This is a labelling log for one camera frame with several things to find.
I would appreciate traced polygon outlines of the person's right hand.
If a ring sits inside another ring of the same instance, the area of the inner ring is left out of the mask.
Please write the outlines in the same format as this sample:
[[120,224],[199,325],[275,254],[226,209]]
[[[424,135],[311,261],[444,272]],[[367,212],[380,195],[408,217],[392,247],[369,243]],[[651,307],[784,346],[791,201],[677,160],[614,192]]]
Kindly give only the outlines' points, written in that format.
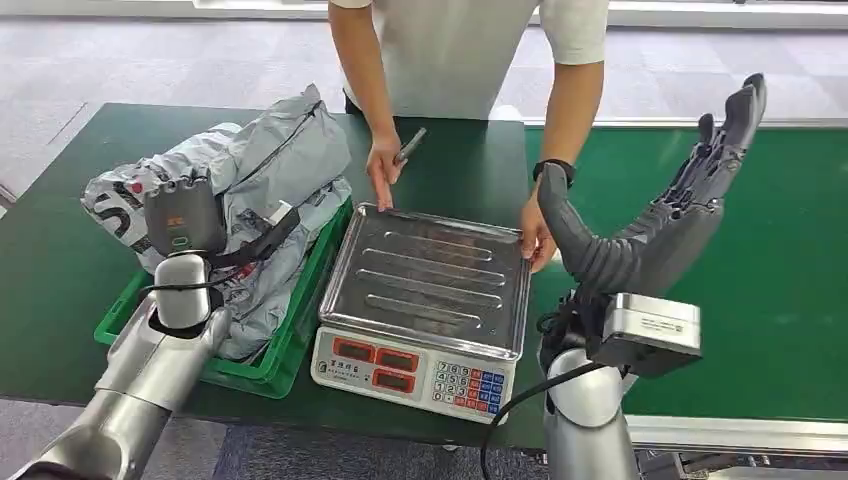
[[393,207],[391,186],[397,181],[403,168],[402,165],[394,163],[400,149],[400,139],[394,128],[372,133],[366,171],[380,211]]

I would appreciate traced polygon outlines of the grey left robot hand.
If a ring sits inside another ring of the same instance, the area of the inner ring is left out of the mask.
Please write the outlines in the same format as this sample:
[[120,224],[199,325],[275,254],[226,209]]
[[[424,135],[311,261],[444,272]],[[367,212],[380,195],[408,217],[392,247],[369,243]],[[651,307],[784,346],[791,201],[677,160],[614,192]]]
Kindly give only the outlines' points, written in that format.
[[167,181],[144,197],[147,236],[163,256],[199,250],[210,254],[226,245],[219,202],[205,176]]

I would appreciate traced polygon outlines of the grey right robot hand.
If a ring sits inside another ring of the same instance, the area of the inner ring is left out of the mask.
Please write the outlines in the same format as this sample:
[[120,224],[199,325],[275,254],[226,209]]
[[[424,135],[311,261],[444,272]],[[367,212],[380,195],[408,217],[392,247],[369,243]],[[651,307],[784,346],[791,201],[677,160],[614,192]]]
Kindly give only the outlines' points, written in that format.
[[739,173],[767,105],[761,72],[725,102],[725,120],[699,118],[699,139],[668,187],[624,229],[594,233],[569,200],[576,170],[559,160],[537,164],[538,202],[565,270],[590,294],[659,297],[697,260],[717,231],[724,197]]

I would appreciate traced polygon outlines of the person's left hand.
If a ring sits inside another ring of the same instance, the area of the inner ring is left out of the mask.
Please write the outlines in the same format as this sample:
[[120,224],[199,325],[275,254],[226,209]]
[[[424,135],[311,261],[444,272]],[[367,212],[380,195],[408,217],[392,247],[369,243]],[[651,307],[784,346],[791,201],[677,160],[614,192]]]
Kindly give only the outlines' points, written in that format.
[[521,210],[520,227],[522,258],[529,262],[530,270],[535,274],[551,261],[557,250],[539,206],[537,185],[531,189],[531,194]]

